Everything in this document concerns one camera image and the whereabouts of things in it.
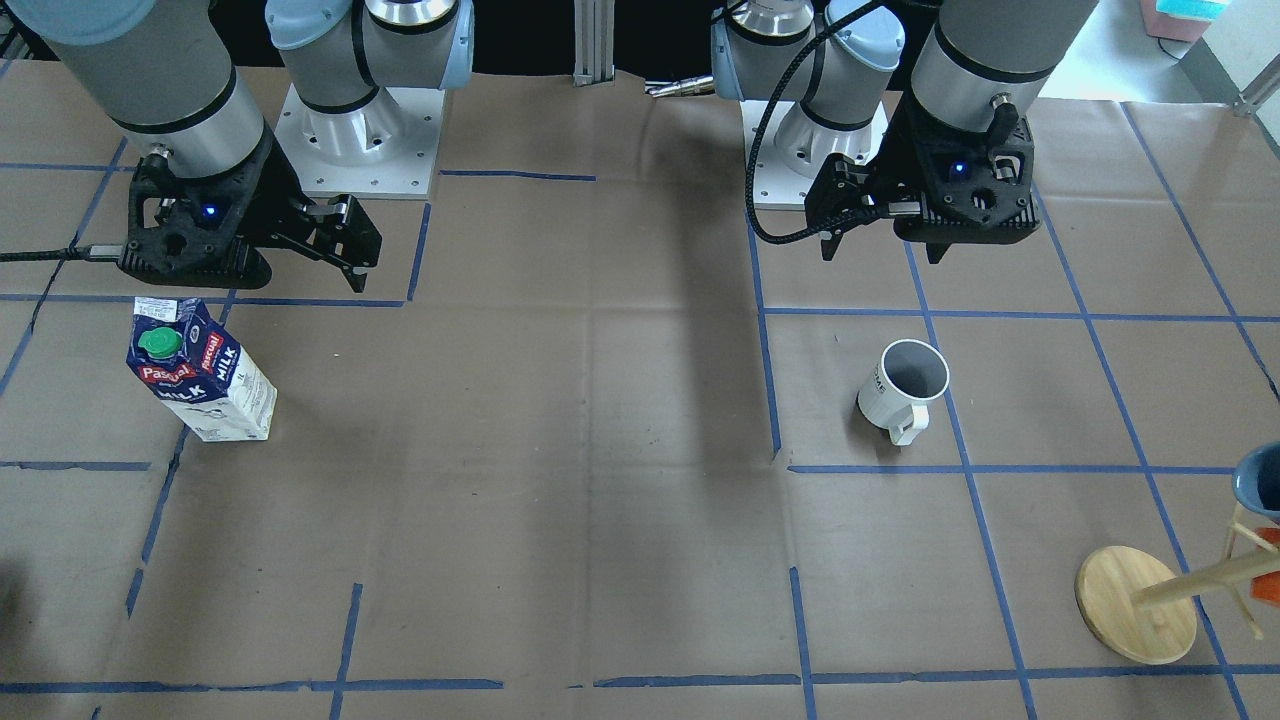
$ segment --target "black background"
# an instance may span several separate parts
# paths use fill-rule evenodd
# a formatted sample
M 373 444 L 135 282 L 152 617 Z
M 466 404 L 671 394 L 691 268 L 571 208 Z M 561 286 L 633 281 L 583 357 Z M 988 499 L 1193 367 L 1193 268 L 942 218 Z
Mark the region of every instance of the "black background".
M 820 12 L 828 0 L 817 0 Z M 477 73 L 564 76 L 573 73 L 572 0 L 474 0 Z M 888 0 L 902 19 L 908 46 L 902 65 L 919 53 L 934 10 L 920 0 Z M 266 0 L 218 0 L 210 18 L 237 65 L 280 65 L 262 10 Z M 723 0 L 617 0 L 614 65 L 646 79 L 672 81 L 710 73 L 710 17 Z M 54 59 L 38 38 L 24 33 L 38 59 Z M 901 88 L 905 72 L 890 83 Z

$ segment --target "blue cup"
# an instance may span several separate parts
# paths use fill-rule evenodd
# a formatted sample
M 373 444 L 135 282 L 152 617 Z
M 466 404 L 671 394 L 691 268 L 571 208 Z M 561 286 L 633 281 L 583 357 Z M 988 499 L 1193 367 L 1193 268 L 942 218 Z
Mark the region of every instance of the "blue cup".
M 1240 505 L 1280 523 L 1280 442 L 1245 455 L 1235 466 L 1231 489 Z

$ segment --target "pink box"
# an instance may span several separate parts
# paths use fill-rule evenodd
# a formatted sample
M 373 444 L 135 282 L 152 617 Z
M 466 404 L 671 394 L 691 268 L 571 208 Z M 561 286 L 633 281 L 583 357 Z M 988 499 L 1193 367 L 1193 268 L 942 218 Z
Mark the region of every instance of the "pink box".
M 1196 42 L 1208 29 L 1210 23 L 1204 20 L 1188 20 L 1161 13 L 1156 9 L 1156 0 L 1138 0 L 1138 4 L 1142 5 L 1142 24 L 1151 37 Z

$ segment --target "white mug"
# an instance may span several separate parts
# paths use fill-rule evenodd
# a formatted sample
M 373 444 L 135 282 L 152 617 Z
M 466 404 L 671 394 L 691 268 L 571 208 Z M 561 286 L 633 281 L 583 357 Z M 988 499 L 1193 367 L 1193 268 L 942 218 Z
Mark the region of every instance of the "white mug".
M 929 427 L 929 402 L 947 391 L 951 368 L 936 347 L 905 338 L 891 342 L 858 391 L 858 409 L 893 445 L 911 445 Z

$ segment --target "wooden mug tree stand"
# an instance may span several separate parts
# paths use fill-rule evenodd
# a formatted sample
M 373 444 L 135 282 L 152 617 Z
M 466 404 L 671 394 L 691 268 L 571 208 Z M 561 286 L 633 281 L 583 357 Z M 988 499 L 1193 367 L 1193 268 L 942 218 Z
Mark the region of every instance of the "wooden mug tree stand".
M 1235 584 L 1280 571 L 1280 547 L 1242 525 L 1243 510 L 1236 503 L 1222 560 L 1181 577 L 1133 547 L 1114 544 L 1093 551 L 1075 577 L 1075 602 L 1089 630 L 1130 660 L 1147 665 L 1174 662 L 1196 642 L 1199 620 L 1192 597 L 1225 588 L 1235 597 L 1253 635 L 1262 639 L 1262 628 Z M 1236 536 L 1249 538 L 1262 552 L 1233 557 Z

